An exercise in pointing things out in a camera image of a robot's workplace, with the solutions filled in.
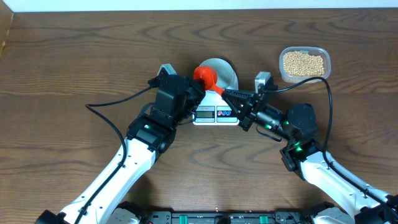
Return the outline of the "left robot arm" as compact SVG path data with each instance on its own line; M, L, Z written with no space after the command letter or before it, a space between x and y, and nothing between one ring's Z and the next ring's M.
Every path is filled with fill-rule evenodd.
M179 75L149 80L157 88L149 113L140 114L121 136L121 147L91 185L59 214L45 210L37 223L106 223L133 184L173 143L177 126L197 109L205 82Z

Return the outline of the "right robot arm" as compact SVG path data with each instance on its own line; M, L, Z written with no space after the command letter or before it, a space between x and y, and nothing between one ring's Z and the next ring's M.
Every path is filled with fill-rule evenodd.
M221 97L245 131L257 124L272 139L285 139L280 153L286 169L326 193L354 223L397 223L397 196L356 177L319 143L313 107L297 104L282 112L268 104L271 94L225 90Z

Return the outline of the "red plastic scoop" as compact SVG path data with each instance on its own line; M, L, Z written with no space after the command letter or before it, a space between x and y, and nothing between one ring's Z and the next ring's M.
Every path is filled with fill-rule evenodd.
M201 65L194 70L194 80L201 80L204 82L204 89L215 91L220 96L223 94L224 89L220 88L216 83L218 80L217 73L214 68Z

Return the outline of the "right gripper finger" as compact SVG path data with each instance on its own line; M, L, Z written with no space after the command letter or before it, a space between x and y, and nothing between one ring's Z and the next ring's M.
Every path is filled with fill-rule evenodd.
M241 96L241 97L254 97L256 93L254 91L247 91L247 90L230 90L230 89L225 89L222 95L224 96Z
M248 104L249 97L241 97L241 96L223 96L222 99L228 104L228 106L232 109L234 115L237 118L245 117Z

